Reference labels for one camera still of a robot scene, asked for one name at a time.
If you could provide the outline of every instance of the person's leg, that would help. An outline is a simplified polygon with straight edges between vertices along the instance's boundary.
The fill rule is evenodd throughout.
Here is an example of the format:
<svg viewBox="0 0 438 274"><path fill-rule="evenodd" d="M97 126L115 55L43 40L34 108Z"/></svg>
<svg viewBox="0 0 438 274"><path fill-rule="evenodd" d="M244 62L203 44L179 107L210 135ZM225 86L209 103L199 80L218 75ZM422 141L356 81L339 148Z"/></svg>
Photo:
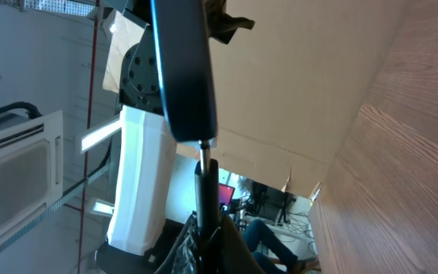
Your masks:
<svg viewBox="0 0 438 274"><path fill-rule="evenodd" d="M278 259L291 269L297 263L298 257L295 256L288 247L278 240L273 231L265 225L261 220L254 220L249 224L243 233L243 240L249 248L249 251L254 252L261 241L268 249L273 251Z"/></svg>
<svg viewBox="0 0 438 274"><path fill-rule="evenodd" d="M267 256L260 252L253 252L252 256L266 274L285 274L285 271L281 271Z"/></svg>

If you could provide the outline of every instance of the jeans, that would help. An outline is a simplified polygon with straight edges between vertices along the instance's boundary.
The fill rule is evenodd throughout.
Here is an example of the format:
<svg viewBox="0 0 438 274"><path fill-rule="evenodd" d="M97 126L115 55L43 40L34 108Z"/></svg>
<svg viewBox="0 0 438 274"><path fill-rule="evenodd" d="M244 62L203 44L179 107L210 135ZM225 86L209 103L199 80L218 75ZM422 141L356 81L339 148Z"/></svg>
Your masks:
<svg viewBox="0 0 438 274"><path fill-rule="evenodd" d="M297 263L298 257L295 256L287 247L284 246L275 236L273 231L261 220L254 220L249 224L243 233L243 240L248 246L249 251L259 266L266 274L285 273L276 267L270 259L260 252L255 252L259 241L278 257L278 259L291 269Z"/></svg>

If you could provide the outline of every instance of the wood grain surface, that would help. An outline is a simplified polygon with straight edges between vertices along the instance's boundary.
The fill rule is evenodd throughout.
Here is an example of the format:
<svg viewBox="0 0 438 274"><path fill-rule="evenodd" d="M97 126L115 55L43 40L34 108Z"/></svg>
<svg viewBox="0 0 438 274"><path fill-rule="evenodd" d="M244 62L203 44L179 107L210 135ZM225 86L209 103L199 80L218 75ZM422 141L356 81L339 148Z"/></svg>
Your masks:
<svg viewBox="0 0 438 274"><path fill-rule="evenodd" d="M414 1L309 216L325 273L438 273L438 0Z"/></svg>

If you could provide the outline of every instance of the ceiling air conditioner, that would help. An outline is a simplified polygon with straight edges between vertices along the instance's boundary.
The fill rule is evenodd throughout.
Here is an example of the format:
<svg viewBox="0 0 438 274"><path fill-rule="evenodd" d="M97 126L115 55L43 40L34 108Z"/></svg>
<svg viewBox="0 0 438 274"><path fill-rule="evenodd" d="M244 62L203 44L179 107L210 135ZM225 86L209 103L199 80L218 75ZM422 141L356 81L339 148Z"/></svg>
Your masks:
<svg viewBox="0 0 438 274"><path fill-rule="evenodd" d="M62 196L62 111L0 116L0 244Z"/></svg>

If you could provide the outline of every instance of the person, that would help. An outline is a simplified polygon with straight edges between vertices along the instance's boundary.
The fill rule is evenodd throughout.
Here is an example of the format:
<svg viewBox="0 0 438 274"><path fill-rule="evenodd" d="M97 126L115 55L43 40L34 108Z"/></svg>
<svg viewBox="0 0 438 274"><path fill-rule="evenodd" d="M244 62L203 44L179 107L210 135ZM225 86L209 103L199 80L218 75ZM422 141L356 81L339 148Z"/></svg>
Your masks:
<svg viewBox="0 0 438 274"><path fill-rule="evenodd" d="M297 274L305 269L312 269L317 266L317 259L310 258L307 260L298 260L298 257L293 254L288 247L285 247L278 238L276 238L273 231L259 219L252 221L246 230L243 232L243 240L248 246L249 251L259 266L266 272L266 274L286 273L278 267L275 263L284 264L287 267L288 274ZM278 260L268 258L260 252L256 252L259 242L262 242L269 250L271 250Z"/></svg>

